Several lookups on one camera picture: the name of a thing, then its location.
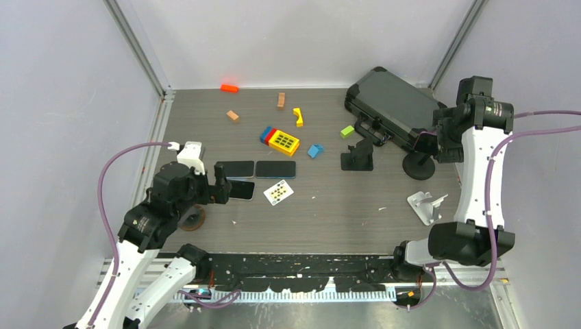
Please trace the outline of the white-edged phone black screen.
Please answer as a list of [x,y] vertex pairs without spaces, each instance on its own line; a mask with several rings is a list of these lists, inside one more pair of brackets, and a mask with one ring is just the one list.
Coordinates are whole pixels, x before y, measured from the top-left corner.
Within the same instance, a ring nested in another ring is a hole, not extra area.
[[254,198],[255,183],[250,181],[230,180],[230,199],[250,201]]

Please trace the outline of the silver phone black screen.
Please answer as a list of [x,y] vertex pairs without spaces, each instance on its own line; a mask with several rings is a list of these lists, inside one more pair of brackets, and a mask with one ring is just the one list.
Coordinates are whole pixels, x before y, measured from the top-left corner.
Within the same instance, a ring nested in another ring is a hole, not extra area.
[[224,161],[221,163],[227,178],[252,178],[255,171],[253,160]]

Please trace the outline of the purple phone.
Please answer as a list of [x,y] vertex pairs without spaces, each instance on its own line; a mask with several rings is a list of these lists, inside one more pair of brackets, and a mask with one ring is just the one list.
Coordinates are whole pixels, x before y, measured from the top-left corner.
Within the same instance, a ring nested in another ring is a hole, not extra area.
[[436,132],[422,131],[414,143],[413,150],[424,154],[438,153],[438,136]]

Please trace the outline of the black round-base pole stand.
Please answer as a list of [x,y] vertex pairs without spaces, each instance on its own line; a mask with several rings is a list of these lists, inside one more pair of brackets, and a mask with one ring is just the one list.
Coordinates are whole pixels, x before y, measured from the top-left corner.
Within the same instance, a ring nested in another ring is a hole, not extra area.
[[428,180],[435,173],[432,156],[421,152],[407,154],[402,160],[402,168],[414,180]]

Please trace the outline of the teal-edged phone black screen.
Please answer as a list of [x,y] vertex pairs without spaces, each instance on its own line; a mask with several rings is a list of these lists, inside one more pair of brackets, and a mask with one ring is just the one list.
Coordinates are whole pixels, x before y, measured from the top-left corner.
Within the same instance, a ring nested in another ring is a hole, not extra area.
[[296,177],[296,162],[257,161],[255,176],[261,179],[293,179]]

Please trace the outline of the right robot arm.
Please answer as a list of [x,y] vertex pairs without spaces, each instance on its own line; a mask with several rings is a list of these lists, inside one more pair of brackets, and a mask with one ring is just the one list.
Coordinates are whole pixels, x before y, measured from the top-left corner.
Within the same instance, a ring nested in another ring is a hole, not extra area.
[[439,163],[460,165],[461,192],[451,222],[441,223],[439,206],[429,192],[419,191],[407,202],[429,225],[426,239],[404,241],[393,252],[391,275],[396,280],[421,276],[426,265],[451,260],[485,267],[511,250],[515,234],[505,231],[501,206],[506,144],[512,135],[514,108],[495,101],[489,77],[464,78],[456,107],[433,112]]

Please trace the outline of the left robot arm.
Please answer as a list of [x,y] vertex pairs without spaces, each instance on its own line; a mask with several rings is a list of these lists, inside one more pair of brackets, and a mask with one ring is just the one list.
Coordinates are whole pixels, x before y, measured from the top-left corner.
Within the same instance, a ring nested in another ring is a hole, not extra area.
[[226,204],[232,185],[223,165],[214,165],[216,183],[195,168],[170,162],[154,175],[146,198],[129,210],[119,230],[118,255],[81,319],[71,328],[147,328],[161,308],[191,282],[206,252],[183,245],[165,271],[141,294],[142,276],[181,218],[197,205]]

